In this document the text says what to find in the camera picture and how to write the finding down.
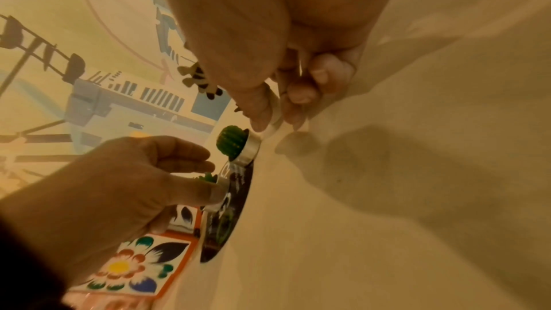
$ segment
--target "hand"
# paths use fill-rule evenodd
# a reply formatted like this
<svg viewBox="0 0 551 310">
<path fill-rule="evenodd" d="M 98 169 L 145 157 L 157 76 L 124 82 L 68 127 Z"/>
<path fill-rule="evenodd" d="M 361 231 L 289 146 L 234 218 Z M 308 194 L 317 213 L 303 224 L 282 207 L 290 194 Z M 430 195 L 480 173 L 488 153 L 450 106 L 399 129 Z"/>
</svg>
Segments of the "hand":
<svg viewBox="0 0 551 310">
<path fill-rule="evenodd" d="M 278 82 L 284 120 L 295 127 L 305 121 L 303 106 L 345 89 L 387 2 L 169 0 L 203 71 L 256 131 L 272 114 L 269 76 Z"/>
<path fill-rule="evenodd" d="M 170 174 L 212 172 L 209 156 L 168 136 L 108 141 L 0 201 L 0 217 L 71 285 L 97 271 L 121 242 L 166 230 L 174 205 L 222 201 L 218 185 Z"/>
</svg>

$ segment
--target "mural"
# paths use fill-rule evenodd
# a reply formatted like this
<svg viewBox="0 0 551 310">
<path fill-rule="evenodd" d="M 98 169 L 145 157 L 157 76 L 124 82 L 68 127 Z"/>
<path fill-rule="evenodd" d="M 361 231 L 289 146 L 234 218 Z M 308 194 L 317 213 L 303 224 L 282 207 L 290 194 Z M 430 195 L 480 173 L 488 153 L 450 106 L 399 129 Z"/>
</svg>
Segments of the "mural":
<svg viewBox="0 0 551 310">
<path fill-rule="evenodd" d="M 0 196 L 111 138 L 204 145 L 230 102 L 166 0 L 0 0 Z"/>
</svg>

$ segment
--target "small cactus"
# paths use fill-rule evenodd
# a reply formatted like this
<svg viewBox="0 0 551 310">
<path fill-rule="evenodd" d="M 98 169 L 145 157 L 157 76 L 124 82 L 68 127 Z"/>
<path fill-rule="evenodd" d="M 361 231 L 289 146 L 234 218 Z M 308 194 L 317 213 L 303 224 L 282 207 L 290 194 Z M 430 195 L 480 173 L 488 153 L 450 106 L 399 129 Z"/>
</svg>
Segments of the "small cactus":
<svg viewBox="0 0 551 310">
<path fill-rule="evenodd" d="M 216 147 L 232 161 L 241 154 L 248 136 L 245 131 L 237 126 L 227 126 L 218 135 Z"/>
<path fill-rule="evenodd" d="M 204 176 L 199 176 L 199 179 L 204 180 L 205 182 L 216 183 L 218 175 L 213 176 L 212 173 L 205 173 Z"/>
</svg>

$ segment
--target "black fabric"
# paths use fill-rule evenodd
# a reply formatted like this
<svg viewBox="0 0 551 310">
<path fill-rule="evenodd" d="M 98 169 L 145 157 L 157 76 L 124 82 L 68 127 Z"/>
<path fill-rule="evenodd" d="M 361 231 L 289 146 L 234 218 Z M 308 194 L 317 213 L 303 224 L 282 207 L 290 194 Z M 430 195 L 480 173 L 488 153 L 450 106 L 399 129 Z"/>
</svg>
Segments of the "black fabric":
<svg viewBox="0 0 551 310">
<path fill-rule="evenodd" d="M 0 309 L 66 310 L 64 284 L 0 221 Z"/>
</svg>

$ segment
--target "beige backdrop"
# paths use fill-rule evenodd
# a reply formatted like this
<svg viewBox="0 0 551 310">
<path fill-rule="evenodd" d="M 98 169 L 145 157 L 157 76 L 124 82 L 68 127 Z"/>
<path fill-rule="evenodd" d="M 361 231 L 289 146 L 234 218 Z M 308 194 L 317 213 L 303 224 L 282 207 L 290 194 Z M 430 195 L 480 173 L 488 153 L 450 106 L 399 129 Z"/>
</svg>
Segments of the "beige backdrop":
<svg viewBox="0 0 551 310">
<path fill-rule="evenodd" d="M 551 0 L 392 0 L 171 309 L 551 308 Z"/>
</svg>

